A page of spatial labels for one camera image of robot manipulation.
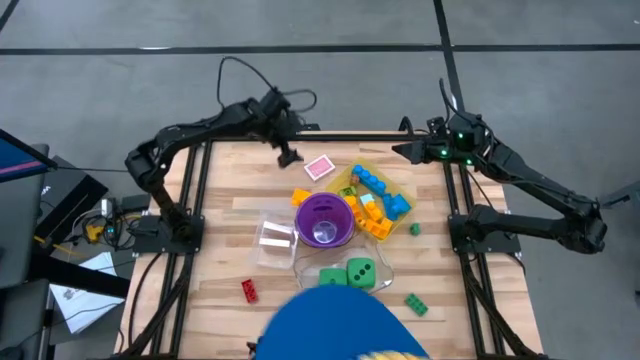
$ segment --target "red lego brick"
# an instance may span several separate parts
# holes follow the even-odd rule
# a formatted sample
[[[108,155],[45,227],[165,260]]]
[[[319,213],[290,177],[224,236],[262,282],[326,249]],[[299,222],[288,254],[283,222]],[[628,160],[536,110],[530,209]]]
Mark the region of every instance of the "red lego brick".
[[[256,288],[253,286],[253,281],[251,281],[251,279],[242,282],[242,291],[244,291],[244,296],[247,298],[247,302],[249,304],[258,302],[258,294],[256,293]]]

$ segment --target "yellow tray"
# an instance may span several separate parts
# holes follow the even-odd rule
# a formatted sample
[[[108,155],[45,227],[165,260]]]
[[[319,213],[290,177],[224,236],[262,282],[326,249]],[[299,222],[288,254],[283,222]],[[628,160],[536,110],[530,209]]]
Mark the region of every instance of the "yellow tray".
[[[398,219],[393,222],[393,225],[391,225],[391,231],[389,231],[389,235],[391,235],[393,231],[398,227],[398,225],[400,225],[400,223],[402,223],[402,221],[407,217],[407,215],[409,215],[409,213],[413,211],[413,209],[416,207],[416,199],[412,198],[406,192],[404,192],[400,186],[398,186],[391,179],[389,179],[382,172],[380,172],[375,167],[375,165],[373,165],[372,163],[370,163],[369,161],[363,158],[357,158],[351,165],[347,166],[347,168],[344,169],[344,171],[340,173],[340,175],[336,176],[336,178],[333,179],[329,185],[327,185],[326,191],[337,194],[338,191],[349,187],[350,186],[349,181],[351,180],[351,172],[353,171],[353,167],[358,164],[362,165],[363,168],[369,170],[369,172],[375,177],[377,177],[380,181],[384,181],[387,184],[387,187],[386,187],[387,193],[390,193],[392,196],[401,194],[402,197],[404,197],[405,200],[407,200],[409,205],[411,205],[411,210],[398,216]],[[362,211],[362,214],[365,216],[365,218],[367,217],[366,212],[364,211],[364,207],[360,203],[360,196],[365,194],[371,194],[375,199],[375,202],[378,208],[380,208],[380,210],[382,210],[382,212],[384,213],[384,204],[382,203],[382,198],[372,193],[366,186],[362,184],[358,184],[358,186],[356,186],[356,198],[358,199],[358,206],[360,207],[360,211]]]

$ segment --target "plastic container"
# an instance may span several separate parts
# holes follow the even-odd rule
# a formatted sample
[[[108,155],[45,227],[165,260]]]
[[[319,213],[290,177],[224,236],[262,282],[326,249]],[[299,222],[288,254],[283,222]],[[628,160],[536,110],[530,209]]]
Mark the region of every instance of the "plastic container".
[[[355,219],[351,208],[338,195],[316,193],[300,204],[296,229],[300,240],[315,248],[342,246],[351,238]]]
[[[253,240],[252,261],[260,266],[290,269],[298,247],[293,213],[263,211]]]
[[[380,291],[393,282],[393,268],[384,258],[381,245],[369,240],[362,233],[355,233],[348,244],[333,249],[312,249],[301,247],[293,265],[296,279],[301,288],[318,286],[321,269],[347,268],[351,258],[366,257],[376,264],[376,284],[369,289],[369,294]]]
[[[357,164],[362,165],[362,167],[364,167],[366,170],[369,171],[369,173],[371,173],[371,175],[377,177],[380,181],[384,181],[386,184],[386,189],[385,192],[395,196],[397,194],[401,194],[402,197],[404,197],[405,200],[407,200],[407,203],[409,203],[409,205],[411,205],[411,210],[409,210],[408,212],[401,214],[398,216],[398,219],[396,221],[393,222],[393,225],[391,225],[391,231],[389,231],[389,235],[387,235],[387,237],[384,239],[386,240],[387,238],[389,238],[389,236],[393,233],[393,231],[395,229],[398,228],[398,226],[402,223],[402,221],[404,221],[404,219],[407,217],[407,215],[409,215],[409,213],[416,207],[416,199],[414,199],[413,197],[409,196],[409,194],[407,194],[399,185],[397,185],[396,183],[394,183],[391,179],[389,179],[388,177],[386,177],[382,172],[380,172],[375,165],[373,165],[371,162],[363,159],[363,158],[357,158],[351,165],[347,166],[346,169],[344,169],[344,171],[342,171],[338,176],[336,176],[335,179],[333,179],[331,181],[331,183],[329,183],[329,185],[327,185],[326,187],[326,191],[337,194],[338,191],[347,188],[350,185],[350,180],[351,180],[351,172],[353,170],[353,167]],[[360,207],[360,211],[363,214],[366,214],[364,211],[364,207],[362,206],[362,203],[360,202],[360,196],[365,195],[365,194],[371,194],[374,198],[374,201],[376,203],[376,206],[378,206],[379,209],[381,209],[384,212],[384,204],[382,202],[382,198],[377,196],[376,194],[374,194],[372,191],[370,191],[366,186],[364,186],[363,184],[358,184],[356,187],[356,197],[358,198],[358,206]]]

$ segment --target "pink card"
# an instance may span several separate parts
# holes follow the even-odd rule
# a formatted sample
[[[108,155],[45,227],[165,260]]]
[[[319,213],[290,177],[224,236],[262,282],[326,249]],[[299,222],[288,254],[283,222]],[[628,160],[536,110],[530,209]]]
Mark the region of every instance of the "pink card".
[[[305,171],[311,177],[311,180],[318,181],[321,177],[327,175],[335,169],[335,165],[329,160],[327,155],[322,155],[304,166]]]

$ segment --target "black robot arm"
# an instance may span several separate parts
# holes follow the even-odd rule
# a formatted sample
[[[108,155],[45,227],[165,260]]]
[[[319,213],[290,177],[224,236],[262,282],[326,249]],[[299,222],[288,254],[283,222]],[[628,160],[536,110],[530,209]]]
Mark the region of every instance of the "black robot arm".
[[[298,116],[289,110],[290,106],[284,95],[272,88],[260,101],[250,98],[226,106],[214,117],[165,127],[153,139],[129,153],[125,165],[136,184],[151,194],[160,207],[163,228],[171,232],[172,242],[188,242],[194,228],[186,209],[174,203],[164,187],[164,177],[176,153],[208,140],[249,135],[269,142],[273,148],[279,147],[278,164],[284,168],[302,160],[287,143],[301,127]]]
[[[501,214],[490,206],[475,205],[470,214],[455,216],[460,218],[454,219],[455,223],[464,224],[458,229],[463,237],[482,242],[489,234],[502,231],[556,240],[584,254],[602,251],[607,226],[599,204],[528,167],[518,153],[495,138],[482,116],[455,111],[449,121],[438,117],[428,120],[427,125],[429,135],[396,145],[393,150],[412,164],[438,161],[473,165],[486,177],[515,185],[564,215],[561,219],[543,219]]]

